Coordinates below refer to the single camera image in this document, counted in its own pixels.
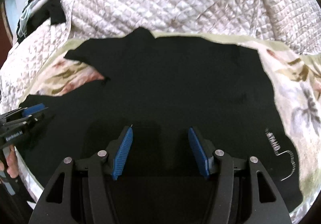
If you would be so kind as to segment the person's left hand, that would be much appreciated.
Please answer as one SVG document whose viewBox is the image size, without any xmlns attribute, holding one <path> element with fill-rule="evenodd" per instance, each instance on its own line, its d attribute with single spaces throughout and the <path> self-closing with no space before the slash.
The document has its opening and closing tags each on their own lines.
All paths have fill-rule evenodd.
<svg viewBox="0 0 321 224">
<path fill-rule="evenodd" d="M 6 162 L 8 165 L 7 169 L 5 169 L 3 162 L 0 163 L 1 171 L 6 171 L 12 179 L 17 178 L 19 176 L 19 169 L 14 145 L 9 146 L 9 154 L 6 157 Z"/>
</svg>

